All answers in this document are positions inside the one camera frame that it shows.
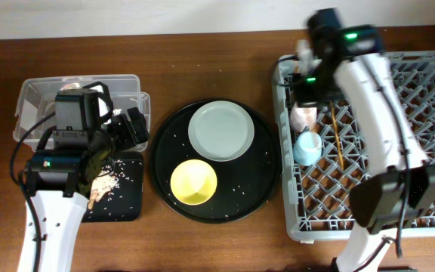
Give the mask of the wooden chopstick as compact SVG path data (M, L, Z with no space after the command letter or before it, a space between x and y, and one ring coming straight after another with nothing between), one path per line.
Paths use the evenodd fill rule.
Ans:
M332 125L333 125L334 135L335 135L335 143L336 143L336 147L337 147L337 151L338 151L338 162L339 162L339 165L341 167L341 170L344 170L344 158L343 158L343 154L342 154L341 140L340 140L339 134L338 134L338 124L337 124L337 119L335 116L334 103L329 102L329 106L330 106Z

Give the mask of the pink cup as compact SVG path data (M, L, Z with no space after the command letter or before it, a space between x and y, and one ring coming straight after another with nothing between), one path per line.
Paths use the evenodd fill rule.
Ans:
M296 133L312 131L316 124L316 118L316 107L299 107L297 103L294 103L289 115L289 124Z

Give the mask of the food scraps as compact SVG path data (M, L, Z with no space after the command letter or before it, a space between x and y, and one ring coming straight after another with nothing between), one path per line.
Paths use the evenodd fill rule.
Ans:
M123 159L111 159L106 165L102 167L100 174L93 180L90 198L87 205L88 210L92 212L94 205L97 202L107 199L111 201L115 198L115 191L118 191L118 198L123 197L121 190L124 187L136 184L136 178L132 176L133 170L127 174L127 163Z

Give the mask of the blue cup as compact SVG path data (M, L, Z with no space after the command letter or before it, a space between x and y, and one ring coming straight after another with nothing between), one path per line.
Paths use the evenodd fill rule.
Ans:
M310 166L318 162L322 155L322 138L314 131L301 133L293 146L294 161L299 165Z

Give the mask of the grey plate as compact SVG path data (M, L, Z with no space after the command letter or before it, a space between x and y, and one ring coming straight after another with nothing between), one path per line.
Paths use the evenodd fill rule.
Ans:
M249 149L255 125L244 107L216 100L198 107L190 118L188 136L199 155L215 162L228 162Z

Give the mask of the yellow bowl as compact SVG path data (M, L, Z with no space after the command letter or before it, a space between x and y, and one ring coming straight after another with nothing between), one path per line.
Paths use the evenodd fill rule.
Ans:
M216 192L218 177L205 161L190 159L179 164L171 174L170 187L174 197L183 204L198 206Z

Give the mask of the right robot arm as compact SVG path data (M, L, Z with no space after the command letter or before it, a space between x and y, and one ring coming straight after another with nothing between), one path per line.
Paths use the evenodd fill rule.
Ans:
M301 73L291 85L295 100L316 107L344 97L368 153L369 178L348 197L353 229L331 269L376 271L389 246L403 253L403 230L435 201L435 163L409 126L377 29L345 27L338 12L326 8L309 18L307 30L312 53L299 57Z

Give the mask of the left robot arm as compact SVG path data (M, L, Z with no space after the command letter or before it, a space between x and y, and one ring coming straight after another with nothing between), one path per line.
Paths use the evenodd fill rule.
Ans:
M143 155L150 138L138 107L116 113L108 87L95 82L61 90L49 119L19 172L11 171L26 202L20 271L69 271L82 223L133 221L143 198Z

